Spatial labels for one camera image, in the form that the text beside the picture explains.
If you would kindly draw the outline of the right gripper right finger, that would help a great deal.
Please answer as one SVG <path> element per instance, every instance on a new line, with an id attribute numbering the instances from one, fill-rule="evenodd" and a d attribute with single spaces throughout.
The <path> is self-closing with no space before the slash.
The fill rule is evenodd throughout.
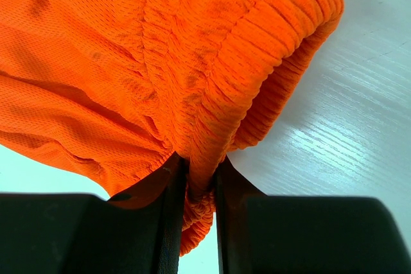
<path id="1" fill-rule="evenodd" d="M 410 255 L 376 198 L 269 196 L 229 160 L 215 176 L 220 273 L 409 273 Z"/>

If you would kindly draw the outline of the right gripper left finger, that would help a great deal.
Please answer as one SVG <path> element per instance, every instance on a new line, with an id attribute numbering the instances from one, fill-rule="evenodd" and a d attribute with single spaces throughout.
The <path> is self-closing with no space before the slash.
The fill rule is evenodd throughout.
<path id="1" fill-rule="evenodd" d="M 2 273 L 176 273 L 186 163 L 103 200 L 91 194 L 1 195 Z"/>

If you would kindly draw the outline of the orange shorts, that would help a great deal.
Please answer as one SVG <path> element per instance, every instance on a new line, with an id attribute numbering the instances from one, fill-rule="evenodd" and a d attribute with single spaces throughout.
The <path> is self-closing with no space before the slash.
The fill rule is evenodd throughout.
<path id="1" fill-rule="evenodd" d="M 270 131 L 344 0 L 1 0 L 1 144 L 116 194 L 189 162 L 180 254 L 213 174 Z"/>

